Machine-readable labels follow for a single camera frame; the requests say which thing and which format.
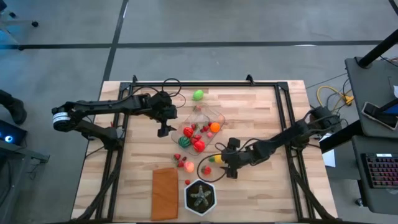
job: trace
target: orange towel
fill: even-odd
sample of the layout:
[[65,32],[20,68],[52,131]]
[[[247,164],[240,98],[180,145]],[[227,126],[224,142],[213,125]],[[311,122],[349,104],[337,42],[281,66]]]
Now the orange towel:
[[178,217],[178,173],[176,168],[154,170],[152,178],[152,221]]

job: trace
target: clear plastic bowl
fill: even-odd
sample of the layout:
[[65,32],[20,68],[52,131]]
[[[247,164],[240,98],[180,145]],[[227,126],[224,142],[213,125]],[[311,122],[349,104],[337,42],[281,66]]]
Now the clear plastic bowl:
[[[184,122],[182,122],[180,124],[178,129],[176,131],[172,132],[172,139],[175,143],[178,144],[178,146],[180,146],[180,144],[178,143],[178,140],[182,136],[185,136],[183,133],[184,128],[186,128],[186,127],[191,128],[192,124],[197,124],[198,127],[195,130],[193,130],[192,137],[194,137],[197,134],[200,134],[201,135],[200,140],[205,142],[205,149],[206,149],[207,145],[209,145],[211,140],[217,134],[217,133],[211,132],[210,127],[209,127],[208,131],[204,131],[202,133],[200,132],[200,130],[204,126],[208,125],[209,122],[218,123],[220,125],[220,130],[221,130],[221,128],[223,128],[223,125],[225,123],[225,117],[220,112],[214,110],[214,108],[208,106],[207,104],[200,103],[199,105],[196,105],[196,107],[194,107],[193,113]],[[209,132],[211,132],[213,134],[211,138],[209,138],[207,136],[207,133],[209,133]],[[189,154],[191,154],[193,156],[197,156],[200,154],[200,152],[196,152],[196,150],[194,150],[192,144],[190,144],[186,148],[183,148],[181,146],[180,146],[180,148],[183,151],[188,152]]]

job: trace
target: gray floor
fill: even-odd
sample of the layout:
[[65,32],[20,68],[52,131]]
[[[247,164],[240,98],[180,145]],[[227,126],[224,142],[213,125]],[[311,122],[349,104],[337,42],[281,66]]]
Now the gray floor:
[[[29,25],[11,27],[23,44],[111,43],[122,0],[19,0],[9,9]],[[130,0],[120,43],[209,41],[381,40],[397,28],[398,16],[387,0]],[[11,42],[0,34],[0,44]],[[311,86],[345,73],[344,59],[374,46],[225,47],[118,49],[110,80],[305,80]],[[95,100],[109,49],[0,50],[0,88],[25,102],[30,149],[51,155],[34,180],[27,178],[14,213],[16,223],[68,220],[87,142],[78,133],[52,129],[50,110],[70,100]],[[398,55],[394,47],[384,56]],[[337,89],[346,75],[321,85]],[[315,85],[307,90],[318,105]],[[326,102],[330,94],[322,91]],[[332,108],[337,98],[332,98]],[[353,104],[343,118],[358,118]],[[11,122],[4,109],[0,118]],[[396,216],[371,213],[353,200],[353,180],[330,179],[339,217],[348,221],[396,223]]]

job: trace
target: butcher block tabletop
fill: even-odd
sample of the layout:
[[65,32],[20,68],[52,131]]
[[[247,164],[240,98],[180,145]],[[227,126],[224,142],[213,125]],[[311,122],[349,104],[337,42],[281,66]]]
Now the butcher block tabletop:
[[[310,110],[304,82],[294,80],[287,81],[287,83],[289,84],[295,119],[302,119],[305,113]],[[100,100],[117,100],[119,85],[120,82],[104,82]],[[173,93],[178,88],[165,87],[164,90]],[[160,128],[159,123],[144,115],[130,116],[126,130],[126,143],[114,210],[114,222],[150,222],[152,171],[176,167],[175,161],[172,159],[174,154],[179,153],[182,156],[187,156],[189,161],[195,163],[196,169],[197,164],[203,157],[219,152],[214,146],[216,142],[227,145],[228,139],[234,137],[240,139],[242,145],[250,138],[269,139],[281,132],[275,89],[267,86],[183,87],[180,93],[186,97],[187,101],[183,107],[178,109],[178,118],[168,121],[169,125],[178,128],[192,113],[195,105],[198,104],[197,101],[192,100],[195,90],[203,90],[205,93],[200,103],[205,103],[224,115],[225,124],[221,131],[211,140],[202,154],[191,156],[182,151],[172,141],[171,133],[163,138],[157,137],[157,130]],[[153,95],[155,91],[143,88],[136,94],[140,93]],[[283,92],[281,94],[287,126],[290,126],[285,97]],[[180,95],[173,97],[172,100],[177,107],[184,103],[184,99]],[[97,115],[95,124],[109,127],[113,117],[113,114]],[[86,153],[88,154],[101,146],[101,141],[91,141]],[[311,191],[326,210],[337,217],[320,149],[313,146],[305,148],[303,158]],[[98,193],[105,159],[105,149],[101,149],[86,158],[71,218],[80,216]],[[178,168],[178,219],[168,220],[168,222],[297,221],[284,147],[278,148],[268,161],[256,166],[244,166],[238,172],[238,179],[236,180],[224,177],[213,183],[216,189],[217,205],[205,216],[200,217],[185,209],[183,195],[183,190],[186,187],[185,180],[189,179],[193,182],[198,178],[197,173],[196,171],[187,173],[184,169]],[[104,216],[108,211],[109,195],[110,191],[105,198]],[[302,192],[300,198],[304,217],[307,217],[307,206]]]

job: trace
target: green ball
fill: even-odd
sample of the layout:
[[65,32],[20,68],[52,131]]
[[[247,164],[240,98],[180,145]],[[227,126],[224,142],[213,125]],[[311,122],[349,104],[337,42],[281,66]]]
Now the green ball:
[[203,98],[203,95],[205,93],[203,92],[203,90],[197,90],[193,93],[193,100],[198,101],[201,100]]
[[178,140],[178,144],[183,147],[186,148],[189,145],[191,145],[191,140],[185,136],[180,137],[180,139]]

